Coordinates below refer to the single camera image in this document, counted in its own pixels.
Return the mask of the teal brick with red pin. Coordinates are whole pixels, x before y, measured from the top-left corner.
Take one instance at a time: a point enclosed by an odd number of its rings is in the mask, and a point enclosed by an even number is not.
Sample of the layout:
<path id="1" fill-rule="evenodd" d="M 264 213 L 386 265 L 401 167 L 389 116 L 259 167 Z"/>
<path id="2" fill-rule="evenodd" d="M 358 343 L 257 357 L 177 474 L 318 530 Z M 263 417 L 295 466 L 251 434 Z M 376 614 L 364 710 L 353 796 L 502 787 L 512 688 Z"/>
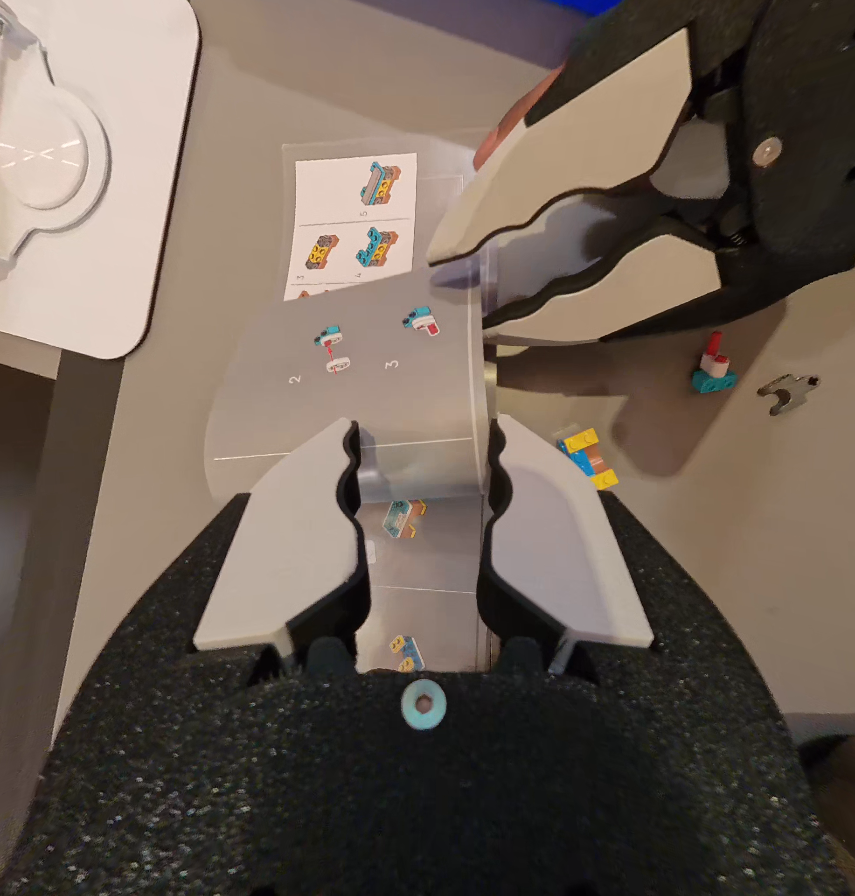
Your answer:
<path id="1" fill-rule="evenodd" d="M 735 388 L 738 375 L 731 358 L 722 352 L 723 332 L 714 330 L 702 352 L 698 368 L 691 375 L 691 387 L 700 394 L 724 392 Z"/>

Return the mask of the clear acrylic holder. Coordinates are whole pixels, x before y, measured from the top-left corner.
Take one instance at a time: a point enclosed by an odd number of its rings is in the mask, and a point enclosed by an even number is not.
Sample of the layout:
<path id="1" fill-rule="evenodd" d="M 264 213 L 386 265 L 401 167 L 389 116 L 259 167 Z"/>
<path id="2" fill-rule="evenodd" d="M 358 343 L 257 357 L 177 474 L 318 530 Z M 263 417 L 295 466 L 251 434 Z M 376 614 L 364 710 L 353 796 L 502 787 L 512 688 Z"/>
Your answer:
<path id="1" fill-rule="evenodd" d="M 110 164 L 95 113 L 56 84 L 41 40 L 0 3 L 0 270 L 34 234 L 87 218 Z"/>

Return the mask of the yellow blue brown brick assembly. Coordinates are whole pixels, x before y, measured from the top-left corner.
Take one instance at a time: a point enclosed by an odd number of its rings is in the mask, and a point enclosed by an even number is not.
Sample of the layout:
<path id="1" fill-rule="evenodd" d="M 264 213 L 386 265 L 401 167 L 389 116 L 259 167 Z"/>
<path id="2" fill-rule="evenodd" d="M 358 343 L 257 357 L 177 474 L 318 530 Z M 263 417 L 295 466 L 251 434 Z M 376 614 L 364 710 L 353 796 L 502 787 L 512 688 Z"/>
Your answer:
<path id="1" fill-rule="evenodd" d="M 598 433 L 591 427 L 556 439 L 556 447 L 593 482 L 598 491 L 603 491 L 617 485 L 619 478 L 605 462 L 598 446 Z"/>

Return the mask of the grey claw brick piece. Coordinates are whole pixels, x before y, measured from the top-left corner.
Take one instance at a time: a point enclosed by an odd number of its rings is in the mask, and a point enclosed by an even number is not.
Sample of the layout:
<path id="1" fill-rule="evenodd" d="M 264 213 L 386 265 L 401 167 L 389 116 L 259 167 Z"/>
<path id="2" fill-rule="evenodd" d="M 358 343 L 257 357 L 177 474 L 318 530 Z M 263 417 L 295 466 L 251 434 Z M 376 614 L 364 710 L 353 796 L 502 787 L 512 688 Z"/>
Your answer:
<path id="1" fill-rule="evenodd" d="M 769 416 L 778 417 L 805 404 L 809 393 L 817 389 L 821 381 L 818 375 L 781 375 L 758 387 L 757 396 L 772 398 L 774 403 L 769 407 Z"/>

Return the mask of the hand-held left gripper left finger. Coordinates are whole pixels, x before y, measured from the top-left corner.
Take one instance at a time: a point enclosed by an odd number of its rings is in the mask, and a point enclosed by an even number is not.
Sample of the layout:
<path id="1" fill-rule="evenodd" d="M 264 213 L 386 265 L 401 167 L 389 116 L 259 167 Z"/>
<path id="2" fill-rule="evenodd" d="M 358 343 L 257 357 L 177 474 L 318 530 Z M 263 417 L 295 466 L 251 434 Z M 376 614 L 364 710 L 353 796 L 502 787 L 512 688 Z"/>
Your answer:
<path id="1" fill-rule="evenodd" d="M 195 630 L 198 651 L 307 653 L 334 637 L 357 652 L 370 612 L 360 463 L 359 426 L 341 418 L 258 481 Z"/>

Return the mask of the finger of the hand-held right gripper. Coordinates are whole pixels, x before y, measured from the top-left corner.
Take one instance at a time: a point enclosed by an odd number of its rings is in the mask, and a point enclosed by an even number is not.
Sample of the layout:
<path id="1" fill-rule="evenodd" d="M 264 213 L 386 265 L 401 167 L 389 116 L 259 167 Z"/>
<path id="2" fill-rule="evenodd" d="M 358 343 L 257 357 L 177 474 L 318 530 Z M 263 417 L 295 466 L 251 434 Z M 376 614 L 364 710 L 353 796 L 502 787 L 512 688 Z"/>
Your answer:
<path id="1" fill-rule="evenodd" d="M 690 89 L 690 38 L 682 28 L 533 125 L 518 123 L 446 212 L 426 262 L 466 257 L 563 196 L 649 172 Z"/>
<path id="2" fill-rule="evenodd" d="M 721 279 L 716 257 L 673 234 L 631 249 L 585 287 L 556 287 L 531 312 L 485 328 L 485 341 L 512 346 L 575 345 L 644 322 L 711 292 Z"/>

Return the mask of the person's right hand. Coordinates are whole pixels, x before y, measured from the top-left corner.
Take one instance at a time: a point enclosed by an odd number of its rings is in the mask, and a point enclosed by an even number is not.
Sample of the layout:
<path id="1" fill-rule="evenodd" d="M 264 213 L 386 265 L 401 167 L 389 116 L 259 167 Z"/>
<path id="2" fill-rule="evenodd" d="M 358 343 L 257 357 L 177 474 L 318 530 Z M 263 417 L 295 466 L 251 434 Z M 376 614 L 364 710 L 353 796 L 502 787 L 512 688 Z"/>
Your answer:
<path id="1" fill-rule="evenodd" d="M 511 106 L 500 119 L 496 128 L 487 134 L 478 147 L 478 150 L 475 152 L 473 158 L 473 168 L 475 171 L 479 171 L 483 167 L 500 144 L 508 137 L 509 133 L 522 122 L 529 110 L 545 95 L 564 68 L 565 63 L 560 64 Z"/>

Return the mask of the grey instruction booklet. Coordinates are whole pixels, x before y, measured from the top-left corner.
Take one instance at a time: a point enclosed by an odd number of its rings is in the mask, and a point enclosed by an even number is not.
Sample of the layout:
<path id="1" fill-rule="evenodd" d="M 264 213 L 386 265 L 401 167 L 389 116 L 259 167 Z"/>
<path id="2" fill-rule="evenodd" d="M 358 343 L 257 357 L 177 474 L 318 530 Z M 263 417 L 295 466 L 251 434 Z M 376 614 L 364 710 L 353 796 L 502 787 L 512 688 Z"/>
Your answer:
<path id="1" fill-rule="evenodd" d="M 276 297 L 216 392 L 204 460 L 216 499 L 250 492 L 339 418 L 358 422 L 372 611 L 362 671 L 491 663 L 476 580 L 487 389 L 480 264 L 428 267 L 433 232 L 474 177 L 472 151 L 414 133 L 286 143 Z"/>

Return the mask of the white rounded board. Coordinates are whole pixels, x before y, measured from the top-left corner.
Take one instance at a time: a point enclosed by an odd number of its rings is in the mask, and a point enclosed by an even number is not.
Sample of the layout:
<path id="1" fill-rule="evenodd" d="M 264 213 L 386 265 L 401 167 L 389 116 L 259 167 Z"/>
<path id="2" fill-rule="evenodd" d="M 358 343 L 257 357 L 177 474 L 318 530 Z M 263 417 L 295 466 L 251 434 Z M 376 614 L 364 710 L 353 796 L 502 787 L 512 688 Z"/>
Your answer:
<path id="1" fill-rule="evenodd" d="M 113 360 L 149 328 L 200 28 L 185 1 L 0 2 L 45 47 L 56 84 L 108 136 L 108 185 L 71 230 L 36 233 L 0 270 L 0 333 Z"/>

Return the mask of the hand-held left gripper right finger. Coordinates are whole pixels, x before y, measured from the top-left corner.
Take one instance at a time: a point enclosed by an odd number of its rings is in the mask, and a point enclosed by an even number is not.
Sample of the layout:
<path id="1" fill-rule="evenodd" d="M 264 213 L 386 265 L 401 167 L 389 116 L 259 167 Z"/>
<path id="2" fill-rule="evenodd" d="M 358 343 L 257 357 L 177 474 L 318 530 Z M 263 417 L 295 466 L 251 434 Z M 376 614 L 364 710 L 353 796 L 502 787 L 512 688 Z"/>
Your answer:
<path id="1" fill-rule="evenodd" d="M 655 636 L 591 479 L 507 414 L 491 423 L 487 460 L 477 600 L 489 630 L 502 644 L 650 647 Z"/>

